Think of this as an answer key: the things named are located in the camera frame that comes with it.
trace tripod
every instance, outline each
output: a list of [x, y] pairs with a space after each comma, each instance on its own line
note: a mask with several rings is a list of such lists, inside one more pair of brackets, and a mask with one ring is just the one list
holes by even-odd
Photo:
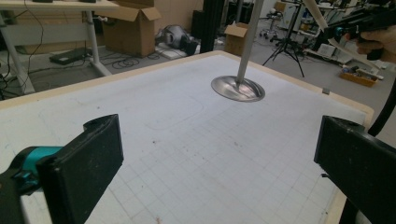
[[[301, 74], [304, 77], [304, 72], [303, 72], [303, 68], [300, 65], [300, 61], [298, 60], [298, 56], [297, 56], [297, 52], [296, 52], [296, 42], [292, 41], [290, 39], [292, 31], [293, 31], [293, 27], [296, 23], [297, 20], [297, 15], [299, 14], [301, 9], [301, 4], [298, 4], [296, 6], [296, 9], [294, 10], [293, 16], [291, 17], [291, 21], [292, 23], [289, 25], [289, 29], [288, 32], [286, 34], [286, 37], [284, 39], [282, 39], [278, 44], [279, 47], [274, 51], [273, 54], [271, 54], [271, 56], [267, 59], [267, 61], [265, 61], [265, 63], [263, 63], [262, 65], [265, 65], [271, 58], [273, 58], [273, 60], [276, 58], [276, 56], [278, 54], [280, 54], [281, 52], [285, 52], [287, 54], [289, 54], [289, 56], [297, 62], [298, 66], [300, 67], [300, 71]], [[289, 51], [288, 51], [288, 45], [291, 46], [291, 48], [293, 49], [294, 55], [292, 55]]]

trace floor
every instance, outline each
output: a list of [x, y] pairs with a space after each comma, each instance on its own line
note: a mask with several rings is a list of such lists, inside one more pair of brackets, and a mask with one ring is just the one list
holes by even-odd
[[[266, 27], [268, 27], [268, 21], [261, 21], [259, 23], [258, 32]], [[284, 36], [285, 33], [285, 31], [278, 30], [279, 37]], [[299, 41], [302, 40], [302, 37], [299, 35], [295, 35], [294, 38]], [[217, 44], [215, 49], [222, 50], [223, 45]], [[270, 57], [275, 49], [275, 43], [271, 43], [269, 40], [257, 35], [249, 59], [254, 63], [262, 64], [268, 57]], [[30, 77], [37, 91], [46, 91], [93, 78], [99, 78], [99, 76], [94, 73], [93, 69], [90, 68], [88, 62], [80, 61], [69, 64], [67, 67], [61, 67], [60, 65], [50, 63], [50, 55], [52, 54], [33, 55], [30, 60], [30, 55], [21, 56], [26, 67], [30, 61]], [[114, 53], [106, 50], [105, 47], [99, 48], [99, 55], [101, 62], [112, 74], [118, 74], [124, 71], [169, 61], [156, 53], [152, 54], [150, 57], [141, 59]], [[378, 116], [378, 113], [386, 102], [396, 76], [394, 67], [388, 66], [385, 70], [379, 72], [379, 75], [383, 76], [384, 79], [379, 80], [372, 88], [368, 88], [360, 84], [341, 79], [338, 76], [341, 71], [341, 67], [337, 64], [328, 62], [321, 58], [311, 57], [309, 55], [299, 58], [305, 77], [302, 77], [297, 62], [285, 54], [277, 55], [274, 60], [270, 60], [265, 66], [370, 106], [375, 110], [373, 121]], [[8, 70], [6, 51], [0, 51], [0, 63], [2, 64], [0, 72], [6, 74]], [[364, 67], [364, 65], [357, 62], [352, 63]], [[18, 81], [12, 81], [11, 77], [5, 96], [7, 98], [11, 98], [19, 95], [21, 95], [21, 87], [18, 84]], [[396, 138], [393, 137], [395, 132], [396, 114], [393, 113], [383, 131], [377, 137], [387, 144], [396, 147]]]

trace white desk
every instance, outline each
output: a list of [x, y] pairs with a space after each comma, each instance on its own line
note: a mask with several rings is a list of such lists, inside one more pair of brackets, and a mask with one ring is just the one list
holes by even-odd
[[64, 2], [54, 1], [53, 3], [34, 3], [31, 0], [0, 0], [1, 10], [29, 9], [37, 10], [77, 10], [85, 11], [87, 22], [82, 24], [63, 24], [63, 25], [43, 25], [43, 38], [41, 40], [42, 27], [37, 25], [6, 25], [0, 14], [0, 31], [6, 41], [7, 49], [12, 57], [17, 70], [18, 81], [21, 84], [24, 94], [35, 92], [32, 82], [27, 71], [22, 67], [15, 46], [48, 44], [58, 42], [72, 42], [81, 40], [90, 40], [92, 43], [92, 60], [93, 67], [103, 76], [109, 76], [111, 73], [99, 62], [96, 36], [92, 21], [92, 11], [116, 9], [118, 6], [107, 0], [98, 0], [96, 3]]
[[[238, 66], [214, 51], [1, 102], [0, 172], [117, 113], [125, 161], [87, 223], [325, 222], [337, 189], [313, 162], [322, 115], [367, 125], [373, 111], [254, 63], [263, 100], [215, 93]], [[50, 223], [42, 194], [23, 200], [31, 223]]]

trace circular metal base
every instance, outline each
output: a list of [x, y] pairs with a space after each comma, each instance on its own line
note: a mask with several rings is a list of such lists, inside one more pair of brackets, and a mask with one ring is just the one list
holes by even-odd
[[226, 98], [241, 102], [260, 101], [265, 96], [260, 85], [246, 78], [236, 83], [236, 77], [217, 77], [212, 81], [212, 88]]

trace desk leg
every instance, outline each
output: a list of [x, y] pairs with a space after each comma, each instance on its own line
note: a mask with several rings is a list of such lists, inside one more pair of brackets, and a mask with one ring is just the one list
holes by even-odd
[[4, 41], [6, 42], [8, 52], [11, 55], [15, 68], [17, 69], [16, 76], [18, 78], [18, 81], [20, 82], [22, 92], [23, 94], [35, 93], [35, 88], [33, 87], [32, 81], [30, 80], [27, 73], [24, 71], [18, 53], [15, 50], [14, 45], [12, 44], [11, 38], [8, 36], [8, 33], [5, 29], [6, 26], [7, 25], [4, 23], [2, 15], [0, 15], [0, 31], [3, 35]]
[[85, 13], [87, 14], [88, 36], [90, 37], [91, 44], [92, 44], [93, 59], [91, 60], [91, 64], [103, 76], [105, 76], [105, 77], [111, 76], [111, 73], [99, 61], [99, 53], [98, 53], [98, 46], [97, 46], [97, 42], [96, 42], [95, 27], [94, 27], [93, 19], [92, 19], [92, 12], [86, 11]]

